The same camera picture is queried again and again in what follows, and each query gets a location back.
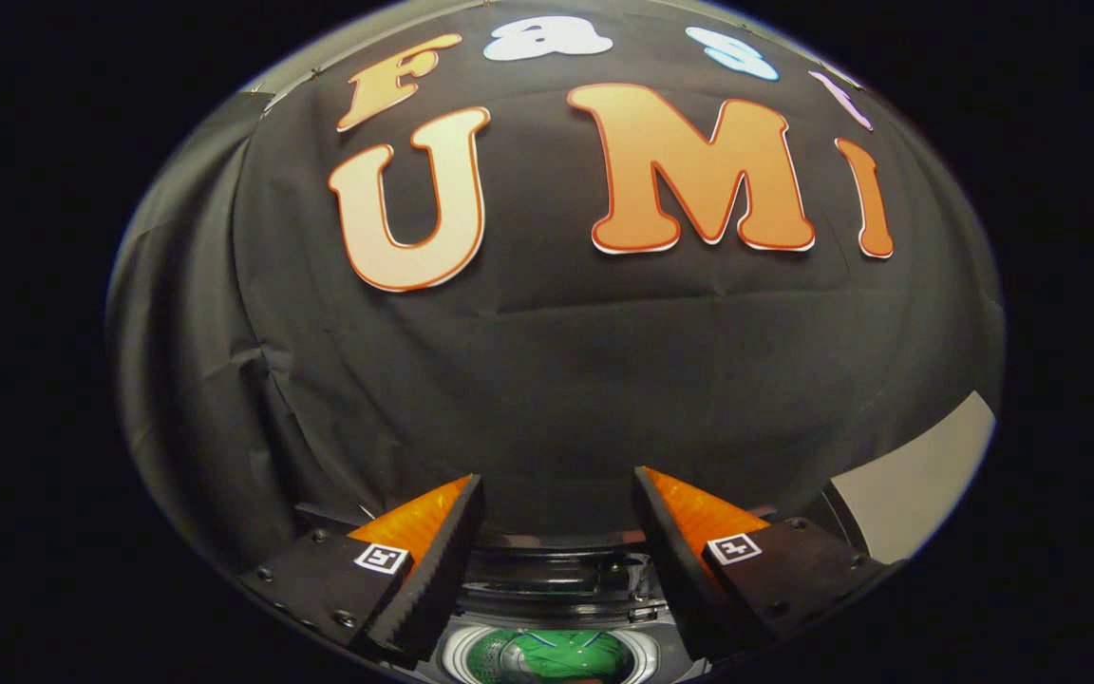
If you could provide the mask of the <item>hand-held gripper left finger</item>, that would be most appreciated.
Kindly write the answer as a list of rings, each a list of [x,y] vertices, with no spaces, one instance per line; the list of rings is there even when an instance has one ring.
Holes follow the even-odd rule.
[[[463,476],[354,531],[310,528],[240,584],[356,656],[428,661],[455,611],[482,512],[482,477]]]

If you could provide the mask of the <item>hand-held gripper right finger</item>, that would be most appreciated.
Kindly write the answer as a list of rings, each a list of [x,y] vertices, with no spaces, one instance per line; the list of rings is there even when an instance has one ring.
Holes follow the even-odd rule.
[[[687,653],[721,661],[773,648],[891,575],[804,517],[768,522],[645,466],[632,507]]]

